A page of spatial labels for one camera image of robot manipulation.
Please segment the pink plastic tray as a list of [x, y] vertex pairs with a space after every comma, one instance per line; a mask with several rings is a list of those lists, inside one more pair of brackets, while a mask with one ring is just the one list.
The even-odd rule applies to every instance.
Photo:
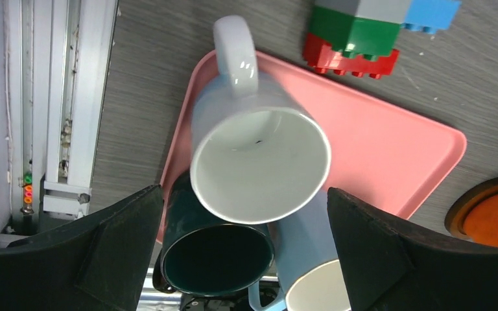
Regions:
[[[321, 189], [340, 188], [400, 218], [410, 218], [461, 160], [465, 135], [439, 122], [256, 52], [273, 76], [324, 130], [331, 166]], [[191, 118], [203, 87], [219, 73], [215, 52], [195, 67], [161, 177], [163, 195], [190, 175]]]

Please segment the brown coaster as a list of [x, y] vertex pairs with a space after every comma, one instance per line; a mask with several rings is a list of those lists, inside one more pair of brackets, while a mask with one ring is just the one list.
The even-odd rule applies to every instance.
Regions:
[[498, 177], [492, 178], [465, 192], [448, 210], [444, 226], [450, 235], [463, 240], [473, 240], [465, 234], [463, 223], [470, 211], [484, 200], [498, 194]]

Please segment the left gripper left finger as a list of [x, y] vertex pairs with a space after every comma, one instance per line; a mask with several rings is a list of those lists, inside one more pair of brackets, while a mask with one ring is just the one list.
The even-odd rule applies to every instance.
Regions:
[[0, 310], [135, 310], [162, 211], [151, 185], [0, 248]]

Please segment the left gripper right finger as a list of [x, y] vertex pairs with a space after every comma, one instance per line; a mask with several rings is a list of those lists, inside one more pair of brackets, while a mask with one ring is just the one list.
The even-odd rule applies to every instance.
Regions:
[[327, 213], [353, 310], [498, 310], [498, 248], [446, 236], [338, 188]]

